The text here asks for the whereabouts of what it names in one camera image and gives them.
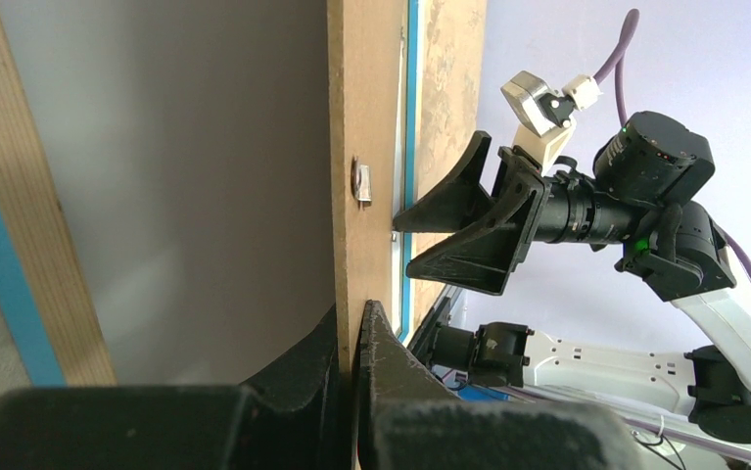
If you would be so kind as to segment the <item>brown cardboard backing board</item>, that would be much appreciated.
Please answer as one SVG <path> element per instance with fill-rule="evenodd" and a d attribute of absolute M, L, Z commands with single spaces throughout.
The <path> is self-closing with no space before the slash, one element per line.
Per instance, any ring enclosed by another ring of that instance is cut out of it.
<path fill-rule="evenodd" d="M 392 296 L 394 161 L 403 1 L 327 4 L 331 201 L 340 370 L 364 305 Z"/>

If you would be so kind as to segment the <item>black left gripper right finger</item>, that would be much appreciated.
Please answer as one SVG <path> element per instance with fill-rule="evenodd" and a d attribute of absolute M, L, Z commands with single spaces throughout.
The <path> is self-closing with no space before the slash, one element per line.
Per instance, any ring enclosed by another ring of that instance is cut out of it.
<path fill-rule="evenodd" d="M 358 342 L 357 458 L 363 469 L 641 469 L 629 429 L 581 403 L 468 401 L 401 344 L 378 301 Z"/>

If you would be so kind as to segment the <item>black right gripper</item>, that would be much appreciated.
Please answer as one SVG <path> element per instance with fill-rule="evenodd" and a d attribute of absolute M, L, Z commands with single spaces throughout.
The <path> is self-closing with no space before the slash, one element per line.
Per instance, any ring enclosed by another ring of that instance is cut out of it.
<path fill-rule="evenodd" d="M 570 157 L 542 176 L 519 147 L 501 147 L 493 201 L 480 182 L 491 143 L 475 131 L 450 172 L 394 217 L 398 232 L 448 235 L 409 262 L 408 277 L 498 296 L 535 242 L 597 251 L 635 232 L 642 209 L 609 197 Z"/>

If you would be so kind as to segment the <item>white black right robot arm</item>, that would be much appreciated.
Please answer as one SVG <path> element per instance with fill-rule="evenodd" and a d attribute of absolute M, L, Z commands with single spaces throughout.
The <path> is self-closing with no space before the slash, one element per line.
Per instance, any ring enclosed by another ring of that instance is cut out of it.
<path fill-rule="evenodd" d="M 501 294 L 531 245 L 620 245 L 616 269 L 638 277 L 707 336 L 690 352 L 632 352 L 573 343 L 520 324 L 469 333 L 439 326 L 423 360 L 490 387 L 563 387 L 643 402 L 705 434 L 751 444 L 751 274 L 698 204 L 715 165 L 707 139 L 655 112 L 633 114 L 600 149 L 592 174 L 559 156 L 542 164 L 503 147 L 493 188 L 481 185 L 492 139 L 477 131 L 454 168 L 394 218 L 403 233 L 443 240 L 410 278 Z"/>

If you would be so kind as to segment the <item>blue wooden picture frame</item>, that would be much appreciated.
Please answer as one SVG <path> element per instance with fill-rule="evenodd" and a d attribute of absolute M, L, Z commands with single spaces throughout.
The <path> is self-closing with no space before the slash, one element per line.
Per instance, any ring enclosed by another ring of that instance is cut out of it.
<path fill-rule="evenodd" d="M 329 78 L 329 183 L 333 245 Z M 123 384 L 92 301 L 70 228 L 59 203 L 51 167 L 0 15 L 0 216 L 23 279 L 28 333 L 17 333 L 24 352 L 41 348 L 38 366 L 46 383 Z"/>

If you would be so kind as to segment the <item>grey landscape photo print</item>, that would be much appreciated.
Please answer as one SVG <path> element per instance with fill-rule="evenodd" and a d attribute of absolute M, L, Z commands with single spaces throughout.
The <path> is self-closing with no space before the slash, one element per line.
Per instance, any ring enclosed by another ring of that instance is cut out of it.
<path fill-rule="evenodd" d="M 2 1 L 117 378 L 238 383 L 334 302 L 321 1 Z"/>

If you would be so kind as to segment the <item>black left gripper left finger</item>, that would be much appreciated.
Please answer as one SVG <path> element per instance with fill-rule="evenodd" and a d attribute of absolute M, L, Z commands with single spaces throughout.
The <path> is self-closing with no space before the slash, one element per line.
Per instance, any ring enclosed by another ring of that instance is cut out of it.
<path fill-rule="evenodd" d="M 34 387 L 0 397 L 0 469 L 330 469 L 337 325 L 237 385 Z"/>

